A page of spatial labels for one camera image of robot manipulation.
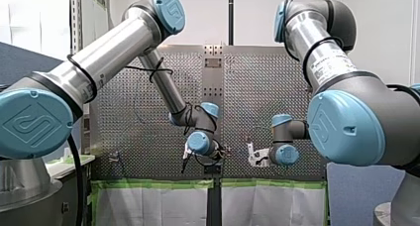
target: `robotic arm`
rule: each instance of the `robotic arm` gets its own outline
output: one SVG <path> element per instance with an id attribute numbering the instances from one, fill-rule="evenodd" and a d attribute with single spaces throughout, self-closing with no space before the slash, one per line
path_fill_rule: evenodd
<path id="1" fill-rule="evenodd" d="M 247 136 L 248 162 L 252 167 L 292 166 L 299 160 L 299 152 L 293 147 L 293 140 L 309 139 L 304 120 L 292 120 L 290 115 L 279 114 L 272 117 L 273 141 L 270 148 L 254 151 L 251 136 Z"/>
<path id="2" fill-rule="evenodd" d="M 322 156 L 338 164 L 415 171 L 419 88 L 385 85 L 375 74 L 356 69 L 346 55 L 356 41 L 355 18 L 347 6 L 286 0 L 276 13 L 274 38 L 299 60 L 312 86 L 308 133 Z M 292 134 L 280 136 L 296 137 L 290 121 L 283 128 Z"/>
<path id="3" fill-rule="evenodd" d="M 156 47 L 184 25 L 179 0 L 142 0 L 126 11 L 120 25 L 68 61 L 48 73 L 34 72 L 6 89 L 0 95 L 0 157 L 34 159 L 59 148 L 82 116 L 83 104 L 92 101 L 133 58 L 150 70 L 164 68 Z M 169 73 L 152 71 L 151 80 L 172 123 L 195 127 L 188 148 L 218 158 L 219 147 L 213 141 L 218 106 L 202 103 L 188 109 Z"/>

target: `gray joint housing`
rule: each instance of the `gray joint housing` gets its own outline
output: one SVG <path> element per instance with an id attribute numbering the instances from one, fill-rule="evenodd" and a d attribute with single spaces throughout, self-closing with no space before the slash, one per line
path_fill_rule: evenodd
<path id="1" fill-rule="evenodd" d="M 146 11 L 155 20 L 160 30 L 160 43 L 166 40 L 169 36 L 171 36 L 171 34 L 163 27 L 160 19 L 157 16 L 154 0 L 141 0 L 141 1 L 135 2 L 127 10 L 133 7 L 140 8 Z M 160 43 L 152 46 L 151 50 L 157 48 Z"/>
<path id="2" fill-rule="evenodd" d="M 292 144 L 293 140 L 309 139 L 308 126 L 303 120 L 292 120 L 273 127 L 272 147 L 269 150 L 269 159 L 276 163 L 275 153 L 285 145 Z"/>
<path id="3" fill-rule="evenodd" d="M 393 91 L 375 76 L 355 76 L 333 84 L 363 101 L 379 120 L 385 152 L 379 165 L 404 166 L 420 154 L 420 105 L 408 93 Z"/>
<path id="4" fill-rule="evenodd" d="M 214 124 L 217 123 L 216 117 L 206 113 L 204 109 L 195 108 L 194 106 L 192 106 L 192 108 L 186 106 L 181 112 L 171 114 L 171 117 L 172 121 L 177 126 L 193 127 L 196 130 L 203 132 L 212 143 L 206 156 L 209 156 L 214 152 L 216 145 L 213 141 L 213 137 L 217 127 Z"/>
<path id="5" fill-rule="evenodd" d="M 305 11 L 320 13 L 327 21 L 326 31 L 343 41 L 343 51 L 351 51 L 356 43 L 357 27 L 352 11 L 340 1 L 291 2 L 285 23 Z"/>

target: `green tape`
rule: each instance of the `green tape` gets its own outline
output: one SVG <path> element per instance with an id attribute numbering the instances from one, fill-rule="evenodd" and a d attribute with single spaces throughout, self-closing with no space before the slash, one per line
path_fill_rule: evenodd
<path id="1" fill-rule="evenodd" d="M 90 193 L 90 197 L 92 199 L 92 225 L 96 225 L 96 208 L 98 206 L 98 194 L 99 188 L 93 187 L 92 185 L 92 191 Z"/>
<path id="2" fill-rule="evenodd" d="M 154 179 L 116 179 L 92 181 L 92 187 L 106 188 L 155 188 L 155 189 L 193 189 L 211 188 L 213 180 L 154 180 Z"/>
<path id="3" fill-rule="evenodd" d="M 81 162 L 84 162 L 84 161 L 88 160 L 89 158 L 91 158 L 92 156 L 89 156 L 89 155 L 79 155 L 79 157 L 80 157 L 80 161 Z M 73 156 L 68 157 L 66 160 L 64 160 L 64 163 L 65 164 L 74 164 L 74 158 L 73 158 Z"/>
<path id="4" fill-rule="evenodd" d="M 324 189 L 327 185 L 326 181 L 295 181 L 280 179 L 234 179 L 223 178 L 222 187 L 253 187 L 257 185 L 276 186 L 286 188 L 302 188 L 302 189 Z"/>
<path id="5" fill-rule="evenodd" d="M 60 162 L 60 160 L 51 160 L 47 164 L 56 164 L 58 162 Z"/>

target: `metal frame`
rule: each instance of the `metal frame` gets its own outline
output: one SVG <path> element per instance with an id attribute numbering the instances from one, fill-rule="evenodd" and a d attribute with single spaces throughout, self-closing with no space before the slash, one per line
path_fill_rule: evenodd
<path id="1" fill-rule="evenodd" d="M 83 48 L 81 15 L 81 0 L 70 0 L 71 52 L 73 54 Z"/>
<path id="2" fill-rule="evenodd" d="M 289 169 L 257 169 L 248 164 L 245 135 L 252 126 L 269 127 L 272 115 L 278 113 L 290 113 L 300 119 L 306 115 L 310 95 L 299 64 L 288 57 L 284 48 L 162 46 L 159 51 L 168 61 L 166 66 L 173 68 L 174 81 L 186 101 L 193 104 L 211 101 L 220 105 L 216 139 L 230 152 L 223 177 L 326 179 L 326 162 L 309 141 L 296 142 L 302 158 Z M 140 62 L 134 60 L 131 65 L 140 66 Z M 249 86 L 256 96 L 247 92 Z M 98 156 L 94 178 L 206 177 L 195 161 L 190 161 L 185 174 L 180 173 L 186 140 L 182 137 L 183 129 L 168 124 L 167 110 L 146 73 L 124 70 L 100 92 L 90 112 L 91 152 Z M 136 110 L 147 115 L 142 117 L 144 123 L 136 123 Z M 271 132 L 254 130 L 253 138 L 257 149 L 266 148 L 270 145 Z"/>

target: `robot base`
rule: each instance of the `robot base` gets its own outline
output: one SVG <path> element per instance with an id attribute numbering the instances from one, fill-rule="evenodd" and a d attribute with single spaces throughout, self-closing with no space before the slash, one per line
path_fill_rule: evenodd
<path id="1" fill-rule="evenodd" d="M 380 204 L 374 210 L 374 226 L 420 225 L 420 178 L 405 174 L 392 202 Z"/>
<path id="2" fill-rule="evenodd" d="M 59 226 L 62 223 L 62 184 L 53 180 L 44 194 L 0 207 L 1 225 Z"/>

